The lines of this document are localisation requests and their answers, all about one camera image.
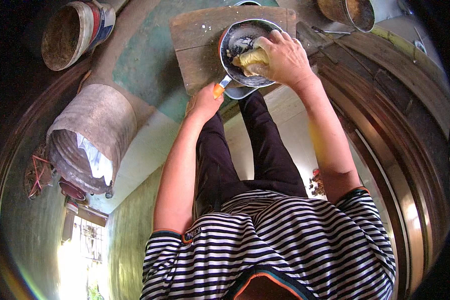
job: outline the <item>cutting board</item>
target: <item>cutting board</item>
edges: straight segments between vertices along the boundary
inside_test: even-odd
[[[295,11],[280,7],[224,6],[195,10],[170,18],[173,46],[189,95],[225,77],[227,73],[220,62],[218,42],[230,25],[247,19],[271,21],[295,37]],[[241,86],[232,81],[227,88]]]

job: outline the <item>plastic bag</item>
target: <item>plastic bag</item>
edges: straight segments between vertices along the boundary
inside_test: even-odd
[[[92,145],[83,135],[77,132],[77,146],[85,150],[90,164],[91,175],[95,178],[104,178],[105,184],[110,185],[113,176],[112,161],[105,157],[98,149]]]

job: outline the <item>striped shirt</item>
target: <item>striped shirt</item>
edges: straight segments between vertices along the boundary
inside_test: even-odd
[[[153,232],[140,298],[233,299],[258,275],[302,299],[386,300],[395,271],[390,240],[363,188],[336,205],[253,190],[200,216],[184,235]]]

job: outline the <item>pot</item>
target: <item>pot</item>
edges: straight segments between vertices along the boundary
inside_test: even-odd
[[[233,23],[220,37],[218,55],[227,75],[213,88],[213,97],[217,99],[230,81],[235,80],[247,87],[267,87],[275,83],[264,76],[250,76],[243,74],[242,69],[232,64],[232,60],[239,54],[253,49],[253,40],[258,37],[269,37],[272,30],[282,31],[277,24],[262,20],[248,19]]]

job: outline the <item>orange handle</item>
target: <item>orange handle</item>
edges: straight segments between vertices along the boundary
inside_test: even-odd
[[[218,97],[220,97],[220,95],[225,91],[225,89],[219,84],[217,83],[214,87],[213,87],[213,99],[217,99]]]

